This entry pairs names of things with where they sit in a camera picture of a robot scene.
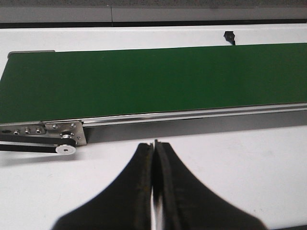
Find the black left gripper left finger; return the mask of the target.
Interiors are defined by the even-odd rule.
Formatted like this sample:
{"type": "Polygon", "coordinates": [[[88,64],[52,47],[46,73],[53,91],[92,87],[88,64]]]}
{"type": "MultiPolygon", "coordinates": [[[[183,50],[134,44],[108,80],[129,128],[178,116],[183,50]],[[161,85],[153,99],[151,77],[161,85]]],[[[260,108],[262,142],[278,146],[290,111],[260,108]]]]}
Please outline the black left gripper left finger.
{"type": "Polygon", "coordinates": [[[118,177],[101,193],[60,217],[55,230],[149,230],[153,146],[138,145],[118,177]]]}

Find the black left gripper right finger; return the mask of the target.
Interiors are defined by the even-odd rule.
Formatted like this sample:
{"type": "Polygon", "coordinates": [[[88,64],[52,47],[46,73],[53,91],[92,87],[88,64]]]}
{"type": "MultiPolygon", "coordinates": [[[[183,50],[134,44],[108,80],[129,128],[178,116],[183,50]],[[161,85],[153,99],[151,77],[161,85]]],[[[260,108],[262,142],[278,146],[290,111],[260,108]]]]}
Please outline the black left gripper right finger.
{"type": "Polygon", "coordinates": [[[199,181],[169,143],[155,142],[153,162],[153,203],[159,230],[266,229],[258,218],[199,181]]]}

